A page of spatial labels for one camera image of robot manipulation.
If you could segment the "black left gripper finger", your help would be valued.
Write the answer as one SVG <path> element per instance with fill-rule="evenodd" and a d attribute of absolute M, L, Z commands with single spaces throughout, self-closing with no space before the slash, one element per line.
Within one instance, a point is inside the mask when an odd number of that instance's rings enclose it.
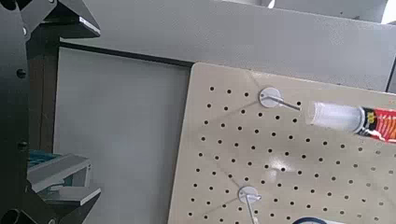
<path fill-rule="evenodd" d="M 28 33 L 49 28 L 65 39 L 96 38 L 101 29 L 83 0 L 18 0 Z"/>
<path fill-rule="evenodd" d="M 101 196 L 92 162 L 74 154 L 26 153 L 18 224 L 83 224 Z"/>

